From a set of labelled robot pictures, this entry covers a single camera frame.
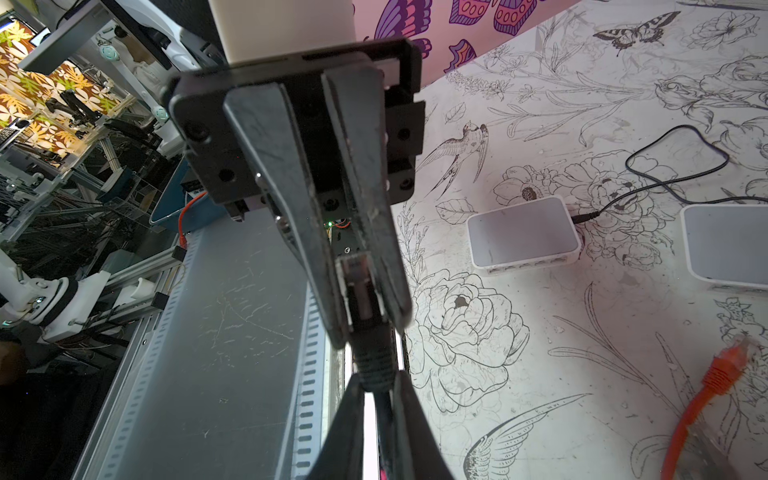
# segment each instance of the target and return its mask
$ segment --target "butterfly drawing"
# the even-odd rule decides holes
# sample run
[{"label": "butterfly drawing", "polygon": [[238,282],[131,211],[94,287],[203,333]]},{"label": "butterfly drawing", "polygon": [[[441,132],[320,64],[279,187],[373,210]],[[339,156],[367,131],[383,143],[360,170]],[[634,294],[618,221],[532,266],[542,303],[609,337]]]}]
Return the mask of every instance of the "butterfly drawing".
[{"label": "butterfly drawing", "polygon": [[[376,39],[411,38],[424,33],[429,28],[430,7],[432,7],[432,0],[389,0],[379,18],[373,37]],[[432,50],[432,43],[427,38],[416,38],[412,41],[422,52],[422,58],[427,58],[429,51]]]},{"label": "butterfly drawing", "polygon": [[546,403],[503,422],[479,439],[464,457],[467,480],[505,480],[523,442],[536,422],[549,412],[590,395],[582,393]]},{"label": "butterfly drawing", "polygon": [[669,25],[679,14],[680,12],[665,13],[635,28],[612,28],[611,30],[599,31],[593,36],[610,41],[614,47],[618,48],[619,52],[616,54],[618,56],[622,50],[631,47],[636,41],[642,43],[659,41],[661,35],[664,35],[662,27]]},{"label": "butterfly drawing", "polygon": [[474,25],[488,10],[498,8],[493,15],[493,28],[513,37],[531,16],[536,4],[544,0],[452,0],[449,23]]},{"label": "butterfly drawing", "polygon": [[443,73],[448,73],[456,68],[461,67],[463,64],[475,60],[478,55],[475,53],[475,49],[472,47],[466,38],[462,38],[456,45],[450,45],[448,50],[453,53],[453,60],[451,64],[443,70]]}]

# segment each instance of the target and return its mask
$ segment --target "floral drawing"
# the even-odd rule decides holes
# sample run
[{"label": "floral drawing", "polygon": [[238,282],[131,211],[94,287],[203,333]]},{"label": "floral drawing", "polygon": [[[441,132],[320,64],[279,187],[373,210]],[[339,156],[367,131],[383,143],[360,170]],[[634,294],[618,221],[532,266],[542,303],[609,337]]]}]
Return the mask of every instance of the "floral drawing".
[{"label": "floral drawing", "polygon": [[751,13],[736,15],[725,12],[694,28],[694,33],[687,38],[689,47],[710,50],[721,44],[732,44],[742,38],[754,37],[758,17]]},{"label": "floral drawing", "polygon": [[744,374],[736,386],[739,399],[739,411],[746,420],[746,427],[754,435],[768,433],[768,329],[755,320],[750,312],[751,304],[741,303],[732,296],[724,302],[715,300],[715,304],[725,313],[718,313],[717,318],[723,323],[720,334],[723,341],[730,345],[737,335],[748,336],[755,340],[759,353],[747,365]]},{"label": "floral drawing", "polygon": [[768,170],[768,117],[753,118],[742,124],[720,122],[726,130],[715,143],[735,154],[739,165],[751,170]]},{"label": "floral drawing", "polygon": [[[530,125],[534,121],[547,122],[523,139],[531,141],[549,135],[568,122],[581,118],[583,124],[578,140],[586,147],[587,129],[609,118],[629,100],[642,98],[647,93],[644,88],[626,88],[601,83],[578,71],[574,75],[566,75],[568,72],[565,66],[568,60],[589,43],[583,40],[573,42],[568,37],[568,29],[578,26],[579,18],[580,15],[572,9],[539,25],[538,33],[542,38],[540,51],[515,52],[500,47],[492,51],[490,56],[486,55],[483,62],[475,63],[487,73],[502,79],[488,80],[452,72],[447,76],[447,80],[466,94],[482,94],[488,99],[497,98],[500,101],[513,96],[517,102],[507,104],[506,108],[488,108],[490,112],[498,115],[498,119],[488,122],[488,126],[507,124],[507,135],[510,138],[515,138],[518,126],[522,123]],[[555,41],[555,37],[560,34],[563,39],[560,42]],[[519,78],[544,81],[547,85],[515,84],[514,79]],[[594,100],[583,103],[581,100],[584,94],[592,94]],[[543,97],[546,97],[555,109],[546,108],[544,102],[541,111],[527,111],[519,106],[527,101],[543,100]]]},{"label": "floral drawing", "polygon": [[552,177],[557,172],[542,168],[534,170],[531,165],[510,167],[503,173],[502,181],[493,188],[496,201],[501,205],[516,205],[551,194]]},{"label": "floral drawing", "polygon": [[[584,328],[575,321],[560,316],[556,316],[555,318],[593,339],[599,348],[591,347],[587,349],[578,349],[570,346],[560,346],[549,350],[549,355],[585,359],[596,363],[605,369],[617,373],[626,380],[646,386],[654,393],[654,396],[664,402],[669,410],[676,415],[680,415],[683,412],[682,409],[684,409],[688,402],[694,397],[694,388],[690,383],[690,378],[685,373],[683,366],[677,360],[677,357],[667,344],[667,341],[661,334],[656,333],[656,340],[659,342],[661,352],[664,354],[664,358],[670,368],[670,375],[672,376],[672,383],[677,390],[676,394],[677,399],[680,402],[679,404],[667,396],[667,394],[664,393],[653,380],[651,380],[651,377],[646,376],[632,362],[630,362],[630,360],[616,348],[611,341],[611,338],[606,335],[603,326],[598,320],[597,312],[594,309],[592,287],[593,284],[590,283],[584,291],[584,307],[587,310],[587,318],[589,319],[591,328]],[[669,439],[669,435],[652,435],[640,439],[635,443],[630,453],[630,465],[636,478],[643,476],[643,470],[651,455],[666,449]]]},{"label": "floral drawing", "polygon": [[[644,187],[649,180],[638,177],[623,166],[628,151],[611,151],[570,164],[557,172],[532,166],[511,167],[494,187],[496,201],[514,205],[550,194],[562,196],[572,214],[588,214],[608,205],[614,198]],[[639,155],[632,167],[653,177],[669,180],[677,173],[659,165],[654,158]],[[577,228],[584,236],[587,255],[592,260],[613,258],[620,264],[638,270],[651,270],[661,264],[660,245],[671,247],[672,240],[662,233],[672,212],[654,201],[652,190],[639,192],[608,208],[593,221]]]},{"label": "floral drawing", "polygon": [[712,128],[713,108],[768,110],[768,57],[749,55],[701,80],[677,75],[656,83],[656,96],[670,110]]},{"label": "floral drawing", "polygon": [[[656,333],[656,340],[670,370],[677,400],[662,391],[651,376],[646,376],[640,371],[606,335],[594,309],[592,287],[593,285],[590,284],[584,291],[584,306],[591,328],[584,328],[579,323],[560,316],[555,318],[594,340],[598,348],[556,347],[549,351],[549,355],[585,359],[596,363],[626,380],[646,386],[672,413],[681,415],[683,409],[694,398],[695,391],[694,384],[674,351],[664,337]],[[725,453],[730,453],[733,442],[741,431],[742,419],[746,420],[750,433],[754,435],[768,433],[768,333],[765,327],[755,322],[754,316],[748,311],[749,304],[741,303],[736,297],[729,298],[725,302],[715,301],[715,304],[726,310],[726,313],[718,315],[723,322],[720,333],[726,344],[731,344],[735,335],[746,335],[754,338],[760,345],[759,355],[747,367],[736,385],[735,393],[730,394],[728,410],[718,428],[720,432],[717,439],[718,445]],[[648,459],[657,452],[666,450],[669,441],[669,435],[651,435],[635,443],[630,453],[630,464],[635,477],[642,477]]]},{"label": "floral drawing", "polygon": [[413,205],[397,216],[400,247],[414,297],[414,323],[404,335],[413,385],[441,412],[456,412],[506,385],[507,367],[528,343],[529,330],[511,301],[482,279],[424,267],[423,218]]},{"label": "floral drawing", "polygon": [[541,90],[540,88],[533,88],[530,84],[523,85],[523,88],[518,90],[520,95],[518,96],[518,102],[523,103],[528,100],[541,100],[539,97],[536,96],[538,91]]}]

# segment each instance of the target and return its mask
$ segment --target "purple butterfly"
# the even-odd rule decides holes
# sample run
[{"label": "purple butterfly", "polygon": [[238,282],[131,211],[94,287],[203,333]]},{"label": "purple butterfly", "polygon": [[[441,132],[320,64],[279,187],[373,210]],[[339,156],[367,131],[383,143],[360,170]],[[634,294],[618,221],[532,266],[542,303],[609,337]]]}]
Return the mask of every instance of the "purple butterfly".
[{"label": "purple butterfly", "polygon": [[[453,0],[449,23],[474,25],[498,0]],[[536,8],[537,0],[501,0],[493,15],[493,28],[501,33],[517,35]]]},{"label": "purple butterfly", "polygon": [[451,64],[448,66],[448,68],[443,70],[445,73],[448,73],[451,70],[455,70],[456,68],[461,67],[463,64],[475,60],[478,57],[475,53],[475,49],[466,40],[466,38],[462,38],[462,40],[459,41],[459,43],[456,45],[451,45],[449,50],[451,53],[453,53],[453,60],[451,61]]},{"label": "purple butterfly", "polygon": [[[429,7],[432,0],[389,0],[379,18],[374,38],[406,37],[421,34],[429,28]],[[412,40],[422,51],[422,58],[429,56],[432,43],[427,38]]]}]

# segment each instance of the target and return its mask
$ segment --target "hummingbird drawing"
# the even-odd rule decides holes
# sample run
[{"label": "hummingbird drawing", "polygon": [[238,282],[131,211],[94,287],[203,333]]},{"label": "hummingbird drawing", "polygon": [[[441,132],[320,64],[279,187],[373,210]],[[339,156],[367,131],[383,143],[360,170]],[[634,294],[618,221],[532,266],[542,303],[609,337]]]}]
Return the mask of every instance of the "hummingbird drawing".
[{"label": "hummingbird drawing", "polygon": [[467,480],[508,480],[509,467],[515,463],[533,425],[552,410],[576,402],[587,395],[590,394],[582,393],[545,403],[503,422],[483,435],[464,457],[464,475]]},{"label": "hummingbird drawing", "polygon": [[453,157],[453,162],[445,172],[445,175],[429,191],[429,193],[433,192],[434,189],[447,180],[448,183],[445,185],[442,194],[440,194],[440,197],[442,197],[448,191],[453,180],[456,179],[458,170],[462,167],[464,161],[475,153],[478,155],[478,172],[475,174],[473,182],[477,181],[478,177],[480,177],[480,170],[482,169],[483,162],[485,162],[485,155],[488,153],[488,128],[485,124],[478,127],[470,121],[464,126],[464,135],[461,138],[449,138],[442,142],[431,154],[427,155],[427,158],[419,164],[416,171],[443,157]]}]

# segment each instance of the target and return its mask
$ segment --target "screw hole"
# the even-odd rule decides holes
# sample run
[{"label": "screw hole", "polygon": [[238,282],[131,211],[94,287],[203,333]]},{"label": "screw hole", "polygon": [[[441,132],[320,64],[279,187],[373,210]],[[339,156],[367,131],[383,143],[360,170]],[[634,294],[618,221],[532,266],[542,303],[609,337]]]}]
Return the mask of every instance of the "screw hole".
[{"label": "screw hole", "polygon": [[219,180],[223,181],[225,184],[228,184],[235,180],[235,173],[229,168],[222,168],[219,170]]},{"label": "screw hole", "polygon": [[333,212],[335,209],[339,208],[339,201],[335,198],[329,198],[323,206],[326,208],[326,212]]},{"label": "screw hole", "polygon": [[187,124],[184,125],[184,133],[187,134],[187,137],[190,138],[190,140],[199,142],[207,140],[210,136],[208,128],[199,121],[187,122]]},{"label": "screw hole", "polygon": [[301,103],[300,111],[305,117],[314,118],[320,114],[320,107],[316,101],[310,100]]}]

